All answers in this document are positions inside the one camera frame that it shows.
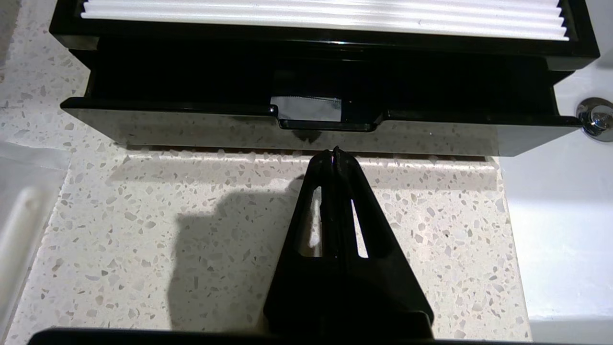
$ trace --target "pleated filter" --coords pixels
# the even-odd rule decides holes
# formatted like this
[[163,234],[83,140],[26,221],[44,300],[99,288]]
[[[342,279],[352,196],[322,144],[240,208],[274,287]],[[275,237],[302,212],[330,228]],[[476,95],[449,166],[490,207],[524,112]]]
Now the pleated filter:
[[89,0],[82,18],[568,41],[558,0]]

